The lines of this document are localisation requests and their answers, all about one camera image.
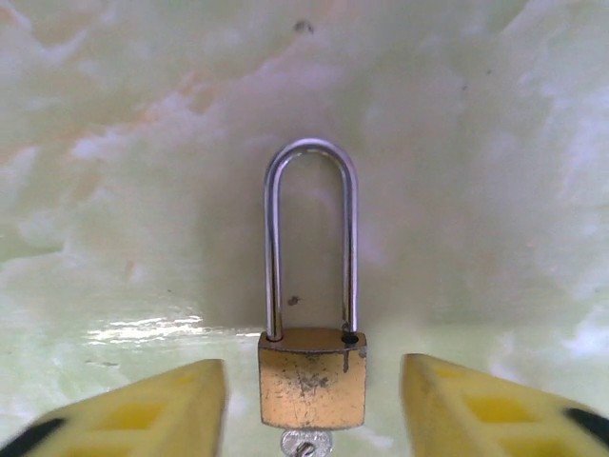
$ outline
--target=brass padlock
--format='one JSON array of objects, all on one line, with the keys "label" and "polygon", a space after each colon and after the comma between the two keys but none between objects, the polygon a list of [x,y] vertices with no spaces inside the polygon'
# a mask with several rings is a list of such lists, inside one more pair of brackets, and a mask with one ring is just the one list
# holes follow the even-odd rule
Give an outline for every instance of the brass padlock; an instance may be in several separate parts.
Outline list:
[{"label": "brass padlock", "polygon": [[[343,178],[343,327],[282,326],[279,196],[295,157],[318,152]],[[262,422],[292,429],[361,426],[365,411],[366,340],[357,331],[357,176],[348,155],[321,139],[281,149],[265,176],[266,331],[258,342]]]}]

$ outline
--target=padlock body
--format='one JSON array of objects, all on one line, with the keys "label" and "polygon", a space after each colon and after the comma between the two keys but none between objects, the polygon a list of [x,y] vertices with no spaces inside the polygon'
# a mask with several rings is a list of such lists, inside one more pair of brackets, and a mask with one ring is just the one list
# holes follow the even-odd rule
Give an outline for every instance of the padlock body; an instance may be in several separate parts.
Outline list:
[{"label": "padlock body", "polygon": [[366,341],[345,343],[335,328],[286,328],[284,338],[258,342],[262,422],[296,429],[363,424]]}]

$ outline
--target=padlock shackle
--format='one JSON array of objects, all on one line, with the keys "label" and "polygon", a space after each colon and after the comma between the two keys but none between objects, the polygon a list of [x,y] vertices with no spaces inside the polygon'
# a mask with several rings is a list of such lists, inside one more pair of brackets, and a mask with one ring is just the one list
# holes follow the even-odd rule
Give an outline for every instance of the padlock shackle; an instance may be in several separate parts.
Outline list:
[{"label": "padlock shackle", "polygon": [[316,152],[328,157],[343,181],[343,330],[358,329],[358,181],[353,162],[341,148],[320,138],[304,138],[279,150],[265,175],[266,336],[283,338],[280,188],[285,167],[301,155]]}]

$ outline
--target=marble surface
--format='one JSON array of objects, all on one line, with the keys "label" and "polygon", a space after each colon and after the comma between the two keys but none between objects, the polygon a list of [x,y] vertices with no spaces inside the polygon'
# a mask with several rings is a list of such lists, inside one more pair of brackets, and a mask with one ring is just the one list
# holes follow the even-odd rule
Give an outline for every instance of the marble surface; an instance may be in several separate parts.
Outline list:
[{"label": "marble surface", "polygon": [[[262,185],[309,135],[360,175],[367,416],[334,455],[408,454],[409,351],[609,414],[608,22],[607,1],[0,0],[0,439],[222,357],[223,455],[281,455]],[[290,325],[338,321],[340,204],[323,160],[287,170]]]}]

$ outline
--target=black rubber edge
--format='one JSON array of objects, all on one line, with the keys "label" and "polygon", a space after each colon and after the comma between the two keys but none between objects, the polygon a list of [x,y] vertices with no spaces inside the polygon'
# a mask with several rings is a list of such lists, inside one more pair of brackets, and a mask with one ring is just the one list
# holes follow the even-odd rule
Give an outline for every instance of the black rubber edge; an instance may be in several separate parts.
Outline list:
[{"label": "black rubber edge", "polygon": [[576,407],[566,409],[564,415],[597,438],[609,450],[609,419]]},{"label": "black rubber edge", "polygon": [[58,417],[26,428],[23,433],[0,449],[0,457],[24,457],[65,423],[66,419]]}]

